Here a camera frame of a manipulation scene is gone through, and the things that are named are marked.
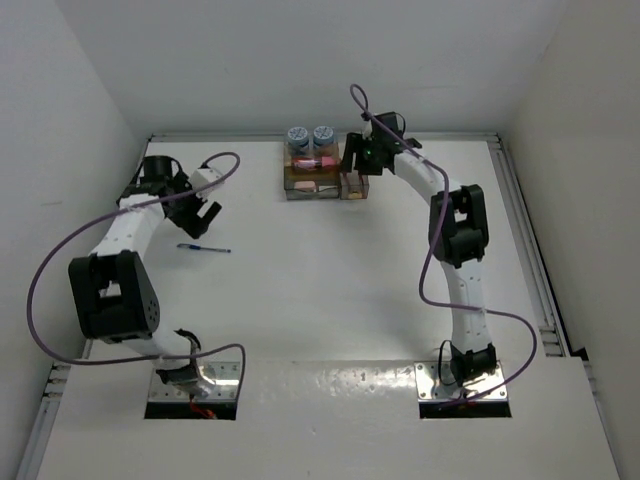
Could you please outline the blue ballpoint pen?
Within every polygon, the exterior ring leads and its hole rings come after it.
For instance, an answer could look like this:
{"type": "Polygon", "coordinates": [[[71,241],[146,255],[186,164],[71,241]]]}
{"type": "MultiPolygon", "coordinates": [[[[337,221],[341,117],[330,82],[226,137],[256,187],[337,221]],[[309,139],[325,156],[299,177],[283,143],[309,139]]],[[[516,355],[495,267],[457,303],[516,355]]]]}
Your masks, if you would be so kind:
{"type": "Polygon", "coordinates": [[[207,247],[207,246],[201,246],[201,245],[192,244],[192,243],[179,243],[176,245],[176,247],[179,249],[193,250],[193,251],[203,251],[203,252],[222,253],[222,254],[232,253],[232,250],[228,248],[207,247]]]}

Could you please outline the blue tape roll stack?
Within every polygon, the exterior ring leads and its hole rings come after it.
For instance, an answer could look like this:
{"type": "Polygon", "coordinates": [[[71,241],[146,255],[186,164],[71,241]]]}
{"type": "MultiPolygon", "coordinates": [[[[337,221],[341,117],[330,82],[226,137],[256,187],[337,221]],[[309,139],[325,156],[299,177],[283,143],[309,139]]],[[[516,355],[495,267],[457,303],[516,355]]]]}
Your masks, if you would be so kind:
{"type": "Polygon", "coordinates": [[[310,135],[304,126],[291,127],[286,132],[286,150],[291,157],[307,156],[310,152],[310,135]]]}

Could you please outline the pink cap glue stick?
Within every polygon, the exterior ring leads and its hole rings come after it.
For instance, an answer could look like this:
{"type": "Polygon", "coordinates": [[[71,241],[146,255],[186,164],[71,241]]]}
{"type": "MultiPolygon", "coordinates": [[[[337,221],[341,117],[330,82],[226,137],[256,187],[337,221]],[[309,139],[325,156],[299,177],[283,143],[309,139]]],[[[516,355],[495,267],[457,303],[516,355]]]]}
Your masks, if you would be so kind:
{"type": "Polygon", "coordinates": [[[338,163],[331,156],[322,157],[296,157],[291,160],[291,166],[298,171],[320,171],[332,170],[337,167],[338,163]]]}

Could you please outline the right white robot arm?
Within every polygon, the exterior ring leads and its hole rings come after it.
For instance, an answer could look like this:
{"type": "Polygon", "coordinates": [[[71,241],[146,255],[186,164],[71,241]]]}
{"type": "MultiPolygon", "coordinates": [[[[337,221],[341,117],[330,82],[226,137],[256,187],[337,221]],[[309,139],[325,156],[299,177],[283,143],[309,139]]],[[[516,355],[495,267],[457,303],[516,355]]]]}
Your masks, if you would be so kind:
{"type": "Polygon", "coordinates": [[[450,370],[461,386],[497,365],[481,283],[481,262],[489,243],[484,192],[477,184],[451,180],[427,160],[417,140],[403,137],[397,113],[361,117],[363,130],[346,137],[342,170],[380,176],[387,169],[427,203],[427,259],[437,260],[445,274],[449,299],[439,305],[452,310],[450,370]]]}

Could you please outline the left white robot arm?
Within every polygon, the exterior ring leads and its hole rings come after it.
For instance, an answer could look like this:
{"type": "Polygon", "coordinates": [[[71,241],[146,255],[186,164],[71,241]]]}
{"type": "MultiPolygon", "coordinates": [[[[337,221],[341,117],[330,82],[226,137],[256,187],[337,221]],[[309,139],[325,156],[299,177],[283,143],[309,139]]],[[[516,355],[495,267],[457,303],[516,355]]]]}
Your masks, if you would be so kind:
{"type": "Polygon", "coordinates": [[[147,156],[117,201],[121,215],[100,243],[68,267],[83,335],[151,357],[166,385],[198,394],[203,380],[196,335],[161,322],[158,297],[143,264],[158,227],[170,220],[193,239],[207,232],[221,205],[207,200],[220,172],[203,162],[191,174],[164,155],[147,156]]]}

